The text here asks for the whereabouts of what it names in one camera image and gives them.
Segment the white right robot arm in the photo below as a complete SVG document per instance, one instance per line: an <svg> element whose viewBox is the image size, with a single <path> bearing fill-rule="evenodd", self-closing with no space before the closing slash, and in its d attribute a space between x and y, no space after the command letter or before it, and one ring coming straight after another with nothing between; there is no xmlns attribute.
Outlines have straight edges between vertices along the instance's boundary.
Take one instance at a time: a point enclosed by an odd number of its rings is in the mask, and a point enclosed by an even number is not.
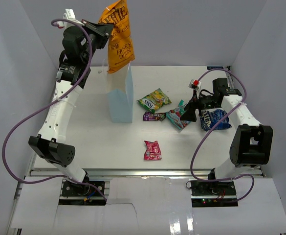
<svg viewBox="0 0 286 235"><path fill-rule="evenodd" d="M197 116L203 117L204 111L220 108L225 115L212 125L209 133L224 124L228 118L236 129L230 145L229 157L208 175L207 189L212 195L219 195L225 189L223 180L233 180L241 175L247 167L258 167L269 161L273 129L262 125L251 114L244 103L244 95L238 89L228 86L226 78L213 80L213 92L203 95L201 82L192 80L189 87L193 96L184 108L180 120L195 122Z"/></svg>

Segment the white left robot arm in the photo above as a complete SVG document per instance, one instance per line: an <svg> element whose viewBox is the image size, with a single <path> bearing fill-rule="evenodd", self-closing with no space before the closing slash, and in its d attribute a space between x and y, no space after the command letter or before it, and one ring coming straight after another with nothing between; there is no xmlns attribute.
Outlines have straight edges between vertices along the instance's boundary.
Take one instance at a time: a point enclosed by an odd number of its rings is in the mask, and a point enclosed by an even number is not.
<svg viewBox="0 0 286 235"><path fill-rule="evenodd" d="M105 47L113 28L111 23L97 24L86 20L65 28L53 104L37 136L31 136L28 141L40 158L74 180L72 188L78 195L87 194L90 184L85 180L87 173L74 159L75 147L66 144L67 126L89 76L89 60L96 50Z"/></svg>

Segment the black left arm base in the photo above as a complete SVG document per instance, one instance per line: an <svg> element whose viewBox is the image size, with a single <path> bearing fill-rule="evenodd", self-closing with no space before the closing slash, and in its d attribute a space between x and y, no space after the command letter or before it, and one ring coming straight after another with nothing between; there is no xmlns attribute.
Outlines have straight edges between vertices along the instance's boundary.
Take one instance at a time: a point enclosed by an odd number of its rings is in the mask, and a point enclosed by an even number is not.
<svg viewBox="0 0 286 235"><path fill-rule="evenodd" d="M105 199L93 187L74 184L70 181L63 181L59 205L104 206L105 204Z"/></svg>

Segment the orange Kettle chips bag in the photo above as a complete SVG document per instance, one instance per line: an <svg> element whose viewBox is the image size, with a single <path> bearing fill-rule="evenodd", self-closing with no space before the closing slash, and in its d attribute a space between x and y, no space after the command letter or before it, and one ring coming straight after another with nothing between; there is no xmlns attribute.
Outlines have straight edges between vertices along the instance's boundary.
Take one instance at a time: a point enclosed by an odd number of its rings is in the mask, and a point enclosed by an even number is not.
<svg viewBox="0 0 286 235"><path fill-rule="evenodd" d="M112 74L135 59L127 1L119 0L106 7L98 22L113 24L108 44L108 73Z"/></svg>

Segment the teal Fox's candy bag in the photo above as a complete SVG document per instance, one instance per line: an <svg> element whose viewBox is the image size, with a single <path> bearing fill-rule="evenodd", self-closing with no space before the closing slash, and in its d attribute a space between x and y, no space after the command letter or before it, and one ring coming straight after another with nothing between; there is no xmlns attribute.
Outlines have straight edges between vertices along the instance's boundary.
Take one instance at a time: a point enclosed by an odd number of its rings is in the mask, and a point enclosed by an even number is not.
<svg viewBox="0 0 286 235"><path fill-rule="evenodd" d="M190 124L190 121L181 120L181 116L185 113L184 107L186 103L184 100L180 100L178 106L172 110L166 112L166 118L178 129L183 130L187 125Z"/></svg>

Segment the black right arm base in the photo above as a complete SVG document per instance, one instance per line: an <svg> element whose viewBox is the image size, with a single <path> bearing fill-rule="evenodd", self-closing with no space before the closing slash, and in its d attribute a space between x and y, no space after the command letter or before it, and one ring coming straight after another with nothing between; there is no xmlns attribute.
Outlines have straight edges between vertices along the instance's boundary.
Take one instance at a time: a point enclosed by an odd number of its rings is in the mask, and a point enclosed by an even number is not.
<svg viewBox="0 0 286 235"><path fill-rule="evenodd" d="M237 207L237 193L233 182L188 181L193 208Z"/></svg>

